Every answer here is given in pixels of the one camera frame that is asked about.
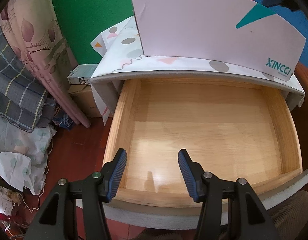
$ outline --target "red wooden floor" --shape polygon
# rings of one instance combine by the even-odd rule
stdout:
[[[85,128],[76,125],[67,131],[59,128],[53,139],[53,150],[48,156],[49,172],[46,175],[44,194],[40,198],[42,203],[57,181],[67,178],[75,181],[86,178],[94,171],[102,168],[107,138],[110,132],[112,118],[109,118],[106,126],[101,118],[91,119],[91,127]],[[32,209],[38,206],[38,196],[25,195],[25,201]],[[20,216],[30,224],[36,214],[22,205]],[[107,220],[113,240],[131,239],[137,236],[144,228],[123,224],[113,220]],[[83,212],[77,208],[78,235],[85,239]],[[184,239],[193,239],[194,230],[182,230]]]

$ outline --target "metal screw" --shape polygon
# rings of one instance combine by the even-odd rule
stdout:
[[[102,174],[101,174],[99,171],[96,171],[96,172],[94,172],[94,173],[92,174],[92,177],[93,177],[94,179],[98,179],[101,175],[102,175]]]
[[[247,183],[247,180],[245,180],[244,178],[239,178],[238,183],[241,185],[245,185]]]
[[[60,180],[58,181],[58,185],[62,186],[62,185],[64,185],[64,184],[66,184],[66,182],[67,182],[66,179],[60,179]]]
[[[205,179],[210,179],[213,176],[213,174],[211,172],[207,171],[207,172],[204,172],[203,176],[204,176]]]

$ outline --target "gray polka dot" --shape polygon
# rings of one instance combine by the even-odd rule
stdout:
[[[141,49],[135,49],[126,54],[126,57],[135,58],[143,55],[143,51]]]
[[[263,72],[262,72],[262,74],[263,74],[267,79],[269,79],[269,80],[271,80],[271,81],[274,81],[274,77],[273,77],[273,76],[268,75],[268,74],[263,73]]]
[[[229,70],[229,67],[221,61],[211,60],[209,65],[218,72],[227,72]]]
[[[127,39],[124,39],[122,40],[122,44],[131,44],[132,42],[135,41],[135,38],[127,38]]]
[[[117,32],[117,27],[112,27],[112,28],[110,28],[110,33],[115,33],[115,32]]]

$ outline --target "green wall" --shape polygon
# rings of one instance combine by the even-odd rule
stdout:
[[[91,41],[133,14],[131,0],[52,0],[62,33],[79,64],[99,63]]]

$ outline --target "white cable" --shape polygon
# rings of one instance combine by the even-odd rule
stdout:
[[[6,227],[6,225],[4,224],[4,226],[5,226],[5,230],[4,230],[4,232],[6,232],[6,230],[9,230],[10,228],[11,228],[11,221],[10,221],[10,223],[9,223],[9,225]]]
[[[4,232],[6,232],[6,230],[7,230],[7,231],[11,234],[11,236],[12,236],[13,234],[11,233],[10,230],[8,230],[8,228],[11,226],[11,222],[10,222],[10,224],[8,225],[8,227],[6,227],[5,221],[2,221],[2,223],[3,223],[3,226],[5,227]]]
[[[51,146],[50,151],[47,153],[47,156],[48,156],[48,155],[52,152],[52,150],[53,150],[53,140],[51,141],[51,144],[52,144],[52,146]],[[28,206],[27,203],[25,202],[25,200],[24,200],[22,194],[20,194],[20,193],[17,193],[17,194],[20,195],[20,196],[22,197],[22,200],[23,200],[25,206],[29,209],[29,211],[30,211],[31,213],[33,213],[34,210],[39,210],[39,208],[40,208],[39,198],[41,197],[41,195],[44,194],[44,188],[43,188],[43,190],[42,190],[42,193],[39,194],[39,196],[38,196],[38,207],[37,207],[37,208],[33,208],[32,210],[29,208],[29,206]]]
[[[50,153],[51,153],[51,152],[52,152],[52,150],[53,150],[53,139],[51,140],[51,144],[52,144],[52,146],[51,146],[51,149],[50,149],[49,153],[47,154],[47,156],[49,156],[49,155],[50,155]]]
[[[30,211],[31,213],[33,213],[34,210],[39,210],[39,207],[40,207],[39,198],[41,197],[41,195],[44,194],[44,188],[43,188],[42,193],[38,196],[38,208],[33,208],[32,210],[29,208],[29,206],[28,206],[27,203],[25,202],[25,200],[24,200],[22,194],[20,194],[20,193],[18,193],[18,194],[22,197],[22,200],[24,201],[25,206],[27,206],[27,208],[29,209],[29,211]]]
[[[8,210],[8,214],[12,211],[13,207],[15,207],[16,203],[14,203]]]
[[[44,173],[45,175],[50,171],[50,169],[48,168],[48,165],[46,165],[46,168],[47,168],[47,172]]]

